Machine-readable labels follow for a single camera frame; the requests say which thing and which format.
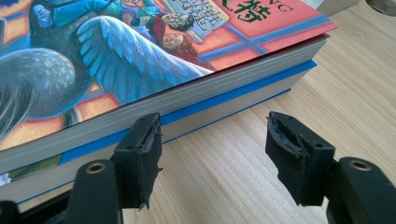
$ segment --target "light wood surface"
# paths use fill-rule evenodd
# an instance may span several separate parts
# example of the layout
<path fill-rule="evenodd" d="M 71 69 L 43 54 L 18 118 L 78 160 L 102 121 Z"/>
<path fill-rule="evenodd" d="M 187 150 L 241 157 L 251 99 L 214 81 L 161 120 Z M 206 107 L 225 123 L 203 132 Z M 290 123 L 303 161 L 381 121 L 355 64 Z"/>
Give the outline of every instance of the light wood surface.
<path fill-rule="evenodd" d="M 294 89 L 163 146 L 150 209 L 125 223 L 327 223 L 297 206 L 265 154 L 266 117 L 290 114 L 396 184 L 396 18 L 360 1 L 331 18 L 339 28 Z"/>

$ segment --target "clamp jaw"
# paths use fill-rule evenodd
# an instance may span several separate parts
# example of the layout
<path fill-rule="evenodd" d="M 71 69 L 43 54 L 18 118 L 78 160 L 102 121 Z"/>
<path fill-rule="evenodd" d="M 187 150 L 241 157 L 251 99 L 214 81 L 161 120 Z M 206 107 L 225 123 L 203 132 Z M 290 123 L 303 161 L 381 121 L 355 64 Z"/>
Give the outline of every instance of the clamp jaw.
<path fill-rule="evenodd" d="M 329 200 L 329 223 L 396 223 L 396 190 L 382 171 L 358 158 L 335 161 L 335 147 L 299 120 L 270 112 L 265 152 L 297 204 Z"/>

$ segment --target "wooden table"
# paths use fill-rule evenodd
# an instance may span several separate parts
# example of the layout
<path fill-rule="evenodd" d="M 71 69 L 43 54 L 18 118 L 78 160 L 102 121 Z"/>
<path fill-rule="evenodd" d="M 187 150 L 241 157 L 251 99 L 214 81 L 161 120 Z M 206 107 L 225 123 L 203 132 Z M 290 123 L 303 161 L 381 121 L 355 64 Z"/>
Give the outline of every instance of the wooden table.
<path fill-rule="evenodd" d="M 266 116 L 290 114 L 396 183 L 396 18 L 365 1 L 331 18 L 339 28 L 294 89 L 163 146 L 150 209 L 125 223 L 327 223 L 297 206 L 265 154 Z"/>

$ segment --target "stacked books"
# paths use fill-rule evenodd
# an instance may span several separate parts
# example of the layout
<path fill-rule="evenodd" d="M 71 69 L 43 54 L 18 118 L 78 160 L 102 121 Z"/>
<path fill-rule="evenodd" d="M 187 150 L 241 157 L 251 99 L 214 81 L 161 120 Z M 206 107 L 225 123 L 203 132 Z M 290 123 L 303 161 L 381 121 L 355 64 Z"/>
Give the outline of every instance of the stacked books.
<path fill-rule="evenodd" d="M 162 115 L 167 142 L 289 91 L 336 28 L 295 0 L 114 1 L 80 14 L 83 1 L 42 1 L 0 6 L 0 200 L 73 181 L 143 115 Z"/>

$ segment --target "book cover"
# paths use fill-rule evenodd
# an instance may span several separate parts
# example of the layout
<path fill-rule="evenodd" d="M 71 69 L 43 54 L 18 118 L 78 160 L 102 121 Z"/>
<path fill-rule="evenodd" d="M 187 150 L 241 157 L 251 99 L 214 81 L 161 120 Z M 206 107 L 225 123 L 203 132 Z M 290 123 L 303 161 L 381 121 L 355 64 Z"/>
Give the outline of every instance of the book cover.
<path fill-rule="evenodd" d="M 0 150 L 335 28 L 294 0 L 2 1 Z"/>

